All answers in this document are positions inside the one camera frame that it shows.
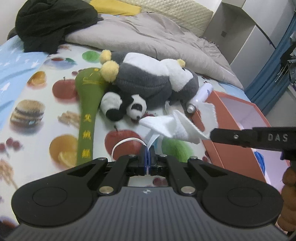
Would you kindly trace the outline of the person's right hand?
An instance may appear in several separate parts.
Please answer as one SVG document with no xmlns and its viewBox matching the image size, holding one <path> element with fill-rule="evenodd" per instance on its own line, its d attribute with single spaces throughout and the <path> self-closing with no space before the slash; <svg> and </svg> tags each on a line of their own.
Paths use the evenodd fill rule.
<svg viewBox="0 0 296 241">
<path fill-rule="evenodd" d="M 282 178 L 284 187 L 281 191 L 283 199 L 283 208 L 278 219 L 278 225 L 286 232 L 295 231 L 295 210 L 296 210 L 296 192 L 295 192 L 295 170 L 289 167 Z"/>
</svg>

